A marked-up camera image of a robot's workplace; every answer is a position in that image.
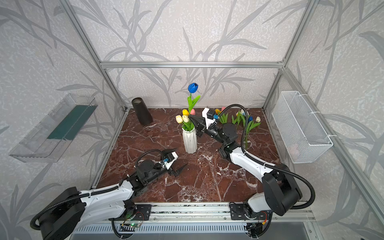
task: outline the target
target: red marble surface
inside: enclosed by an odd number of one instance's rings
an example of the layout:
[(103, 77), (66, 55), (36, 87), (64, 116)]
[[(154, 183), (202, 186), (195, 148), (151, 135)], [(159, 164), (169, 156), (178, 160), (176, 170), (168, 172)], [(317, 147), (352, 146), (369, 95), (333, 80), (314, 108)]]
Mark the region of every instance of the red marble surface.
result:
[[(135, 202), (237, 202), (263, 192), (261, 182), (253, 175), (220, 157), (217, 152), (220, 143), (208, 135), (203, 134), (197, 138), (196, 153), (185, 152), (182, 129), (175, 120), (176, 115), (182, 114), (181, 109), (149, 111), (154, 121), (144, 127), (138, 122), (134, 111), (129, 111), (98, 187), (116, 184), (127, 174), (134, 173), (135, 161), (143, 152), (178, 147), (176, 153), (179, 158), (173, 163), (173, 168), (188, 163), (181, 174), (178, 177), (164, 174), (157, 182), (150, 184), (147, 192), (135, 198)], [(201, 116), (201, 111), (196, 109), (196, 114)], [(230, 109), (228, 122), (231, 122), (231, 115), (235, 116), (237, 111)], [(261, 124), (249, 133), (248, 151), (267, 162), (280, 163), (262, 110), (251, 108), (248, 112), (253, 118), (261, 118)], [(237, 142), (240, 141), (242, 131), (243, 127), (239, 126)], [(143, 159), (159, 161), (160, 158), (154, 153)]]

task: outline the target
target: dark cylindrical vase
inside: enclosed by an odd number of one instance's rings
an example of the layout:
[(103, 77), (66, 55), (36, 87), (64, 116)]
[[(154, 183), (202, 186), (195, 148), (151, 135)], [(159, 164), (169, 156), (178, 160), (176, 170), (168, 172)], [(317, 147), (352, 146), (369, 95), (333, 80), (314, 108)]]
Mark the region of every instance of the dark cylindrical vase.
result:
[(149, 110), (142, 98), (133, 99), (132, 106), (141, 125), (145, 126), (153, 121), (152, 115), (149, 113)]

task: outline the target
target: green mat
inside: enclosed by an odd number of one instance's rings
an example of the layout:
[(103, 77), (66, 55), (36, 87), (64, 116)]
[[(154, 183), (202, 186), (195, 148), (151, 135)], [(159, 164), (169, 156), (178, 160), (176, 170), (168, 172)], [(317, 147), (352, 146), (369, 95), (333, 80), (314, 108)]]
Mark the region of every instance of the green mat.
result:
[(51, 132), (48, 139), (73, 140), (97, 106), (76, 105)]

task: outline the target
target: white ceramic vase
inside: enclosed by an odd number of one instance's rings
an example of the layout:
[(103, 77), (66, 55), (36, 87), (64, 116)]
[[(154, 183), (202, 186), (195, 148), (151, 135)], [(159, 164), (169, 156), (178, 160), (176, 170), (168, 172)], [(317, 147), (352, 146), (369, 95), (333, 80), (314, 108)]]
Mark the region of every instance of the white ceramic vase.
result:
[(193, 128), (192, 131), (186, 131), (183, 129), (183, 140), (185, 151), (187, 153), (195, 153), (197, 150), (196, 129)]

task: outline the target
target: wallpaper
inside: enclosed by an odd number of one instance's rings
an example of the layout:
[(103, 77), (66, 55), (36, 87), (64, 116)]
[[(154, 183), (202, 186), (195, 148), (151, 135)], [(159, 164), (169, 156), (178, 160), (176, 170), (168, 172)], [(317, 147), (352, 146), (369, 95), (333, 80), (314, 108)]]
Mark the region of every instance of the wallpaper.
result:
[(307, 5), (307, 0), (70, 2), (102, 61), (281, 61)]
[[(109, 72), (127, 106), (141, 97), (148, 107), (188, 106), (188, 85), (199, 88), (196, 107), (233, 103), (262, 107), (277, 74), (274, 68), (116, 68)], [(211, 76), (210, 81), (204, 75)]]
[(288, 63), (384, 197), (384, 1), (317, 6)]
[[(0, 239), (41, 239), (30, 219), (66, 188), (89, 187), (123, 114), (57, 1), (0, 1)], [(98, 107), (57, 163), (8, 154), (68, 93)]]
[[(307, 179), (316, 191), (312, 212), (325, 240), (384, 239), (384, 228), (369, 209), (351, 178), (330, 148), (312, 163), (293, 164), (272, 116), (281, 91), (293, 91), (283, 76), (265, 109), (281, 161), (291, 171)], [(308, 187), (297, 181), (303, 201), (310, 197)]]

